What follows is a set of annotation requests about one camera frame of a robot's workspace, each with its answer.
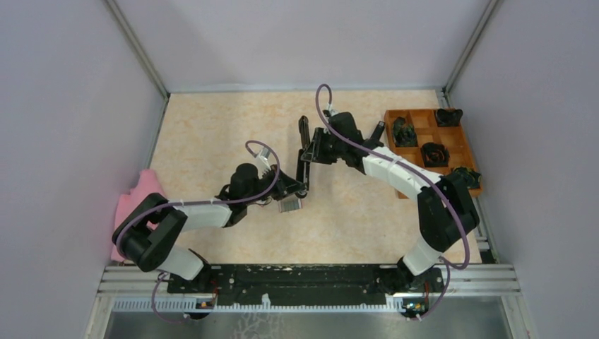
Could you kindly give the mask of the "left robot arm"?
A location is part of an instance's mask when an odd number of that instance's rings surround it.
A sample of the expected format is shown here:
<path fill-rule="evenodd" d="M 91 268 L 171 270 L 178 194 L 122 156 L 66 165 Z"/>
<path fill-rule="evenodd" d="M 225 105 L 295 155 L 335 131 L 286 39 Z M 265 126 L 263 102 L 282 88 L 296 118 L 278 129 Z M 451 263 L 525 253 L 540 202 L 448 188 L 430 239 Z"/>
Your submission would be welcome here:
<path fill-rule="evenodd" d="M 179 236 L 192 230 L 232 227 L 252 204 L 304 198 L 309 190 L 309 165 L 300 163 L 296 175 L 292 178 L 276 165 L 243 163 L 215 198 L 193 205 L 168 200 L 155 171 L 145 169 L 137 185 L 119 197 L 112 259 L 132 261 L 143 272 L 173 273 L 194 292 L 203 292 L 212 282 L 208 262 L 195 251 L 176 246 Z"/>

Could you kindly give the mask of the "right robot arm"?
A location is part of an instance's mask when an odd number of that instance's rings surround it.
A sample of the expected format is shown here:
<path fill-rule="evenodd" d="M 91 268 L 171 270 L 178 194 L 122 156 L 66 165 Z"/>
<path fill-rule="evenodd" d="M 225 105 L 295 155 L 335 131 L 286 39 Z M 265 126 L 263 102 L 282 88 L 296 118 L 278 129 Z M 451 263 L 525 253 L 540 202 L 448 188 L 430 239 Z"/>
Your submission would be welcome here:
<path fill-rule="evenodd" d="M 450 247 L 463 242 L 470 253 L 467 235 L 480 223 L 468 191 L 458 174 L 442 175 L 420 167 L 395 154 L 381 142 L 385 123 L 380 121 L 369 138 L 364 138 L 349 112 L 324 112 L 325 127 L 310 131 L 308 119 L 298 121 L 305 162 L 332 165 L 342 160 L 368 177 L 392 186 L 417 204 L 420 236 L 397 262 L 395 281 L 407 291 L 425 282 L 425 273 Z"/>

